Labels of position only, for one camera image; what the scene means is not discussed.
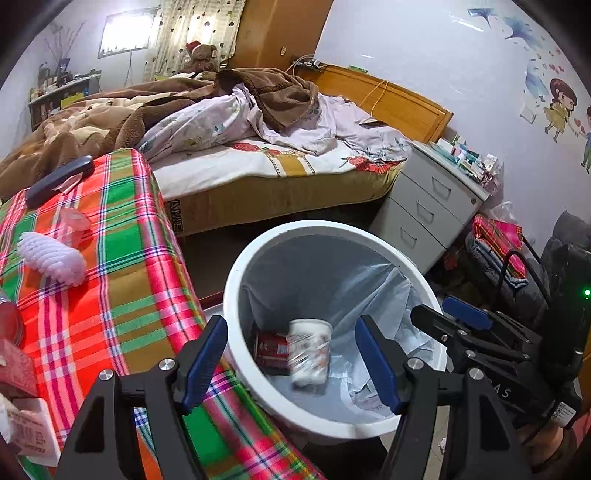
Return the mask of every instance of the blue gripper pad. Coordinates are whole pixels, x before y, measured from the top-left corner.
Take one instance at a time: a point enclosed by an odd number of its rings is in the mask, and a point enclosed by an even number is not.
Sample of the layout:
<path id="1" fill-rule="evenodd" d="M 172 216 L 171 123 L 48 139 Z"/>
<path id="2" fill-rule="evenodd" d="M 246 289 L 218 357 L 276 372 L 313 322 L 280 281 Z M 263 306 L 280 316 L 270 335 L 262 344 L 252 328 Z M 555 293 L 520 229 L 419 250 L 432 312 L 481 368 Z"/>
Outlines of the blue gripper pad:
<path id="1" fill-rule="evenodd" d="M 396 376 L 362 318 L 358 318 L 355 322 L 355 342 L 368 369 L 369 376 L 374 382 L 380 401 L 390 407 L 393 413 L 397 413 L 402 402 L 396 389 Z"/>
<path id="2" fill-rule="evenodd" d="M 228 342 L 226 319 L 220 315 L 214 315 L 203 329 L 201 336 L 194 341 L 201 340 L 204 335 L 206 337 L 203 346 L 198 351 L 187 375 L 186 390 L 182 400 L 182 406 L 186 412 L 201 405 L 212 382 L 213 372 Z"/>
<path id="3" fill-rule="evenodd" d="M 490 330 L 492 327 L 492 321 L 485 312 L 455 297 L 443 300 L 441 308 L 474 330 Z"/>

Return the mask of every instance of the white wall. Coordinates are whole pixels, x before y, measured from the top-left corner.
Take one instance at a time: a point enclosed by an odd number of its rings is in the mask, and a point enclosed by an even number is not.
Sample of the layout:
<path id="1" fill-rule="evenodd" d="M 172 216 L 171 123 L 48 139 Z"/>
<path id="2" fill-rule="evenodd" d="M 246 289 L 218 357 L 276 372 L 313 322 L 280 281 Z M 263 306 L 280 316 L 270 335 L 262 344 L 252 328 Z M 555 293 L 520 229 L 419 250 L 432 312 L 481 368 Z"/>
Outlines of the white wall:
<path id="1" fill-rule="evenodd" d="M 591 175 L 580 165 L 584 141 L 576 139 L 580 154 L 554 143 L 544 133 L 543 108 L 534 125 L 519 117 L 532 51 L 467 13 L 483 7 L 527 17 L 510 0 L 335 0 L 316 57 L 366 68 L 452 111 L 450 126 L 470 148 L 505 161 L 505 200 L 541 251 L 563 210 L 591 220 Z M 586 123 L 584 93 L 577 116 Z"/>
<path id="2" fill-rule="evenodd" d="M 0 159 L 31 132 L 29 91 L 37 86 L 39 65 L 46 60 L 48 52 L 40 34 L 21 55 L 0 89 Z"/>
<path id="3" fill-rule="evenodd" d="M 103 91 L 122 89 L 129 66 L 129 53 L 98 58 L 105 19 L 108 15 L 157 7 L 159 4 L 158 0 L 73 0 L 55 20 L 58 25 L 73 30 L 86 20 L 70 52 L 68 69 L 73 73 L 102 70 L 100 88 Z M 128 86 L 142 83 L 147 53 L 148 50 L 133 52 L 133 77 L 128 79 Z"/>

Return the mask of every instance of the trash can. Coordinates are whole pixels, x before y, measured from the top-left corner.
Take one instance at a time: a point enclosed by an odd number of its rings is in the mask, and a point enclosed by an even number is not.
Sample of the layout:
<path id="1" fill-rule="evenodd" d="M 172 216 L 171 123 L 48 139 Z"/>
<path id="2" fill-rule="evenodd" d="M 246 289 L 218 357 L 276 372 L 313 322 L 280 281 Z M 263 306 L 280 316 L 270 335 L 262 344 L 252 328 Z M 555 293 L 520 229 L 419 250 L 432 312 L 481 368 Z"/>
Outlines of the trash can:
<path id="1" fill-rule="evenodd" d="M 239 379 L 267 412 L 313 437 L 363 439 L 396 430 L 399 417 L 379 402 L 355 344 L 355 320 L 370 314 L 407 355 L 444 370 L 445 348 L 410 322 L 410 311 L 439 303 L 415 265 L 358 228 L 306 220 L 252 241 L 234 263 L 224 291 L 228 347 Z M 289 376 L 264 374 L 253 358 L 253 331 L 285 334 L 293 319 L 333 327 L 325 385 L 301 389 Z"/>

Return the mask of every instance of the fleece blanket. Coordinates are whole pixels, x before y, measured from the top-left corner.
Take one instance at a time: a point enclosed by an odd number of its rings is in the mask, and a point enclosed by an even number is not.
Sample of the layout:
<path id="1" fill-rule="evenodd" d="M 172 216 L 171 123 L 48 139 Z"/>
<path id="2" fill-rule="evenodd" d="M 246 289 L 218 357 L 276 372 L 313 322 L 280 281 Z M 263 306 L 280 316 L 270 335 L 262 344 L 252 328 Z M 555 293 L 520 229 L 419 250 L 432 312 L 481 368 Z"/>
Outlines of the fleece blanket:
<path id="1" fill-rule="evenodd" d="M 226 95 L 224 88 L 241 78 L 251 85 L 265 117 L 277 129 L 296 123 L 316 100 L 317 90 L 310 82 L 265 69 L 226 72 L 215 82 L 172 77 L 97 93 L 45 120 L 0 163 L 0 198 L 11 198 L 81 155 L 97 158 L 133 147 L 171 113 Z"/>

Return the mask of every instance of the teddy bear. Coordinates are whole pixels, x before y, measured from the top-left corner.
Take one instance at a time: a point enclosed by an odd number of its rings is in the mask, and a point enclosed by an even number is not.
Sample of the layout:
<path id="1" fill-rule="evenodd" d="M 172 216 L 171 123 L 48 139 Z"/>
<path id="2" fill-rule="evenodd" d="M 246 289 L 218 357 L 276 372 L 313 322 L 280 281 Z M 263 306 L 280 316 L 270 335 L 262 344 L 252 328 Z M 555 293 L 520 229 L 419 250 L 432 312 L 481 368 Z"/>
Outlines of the teddy bear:
<path id="1" fill-rule="evenodd" d="M 180 73 L 219 72 L 217 47 L 194 41 L 187 43 L 186 51 L 191 59 L 185 63 Z"/>

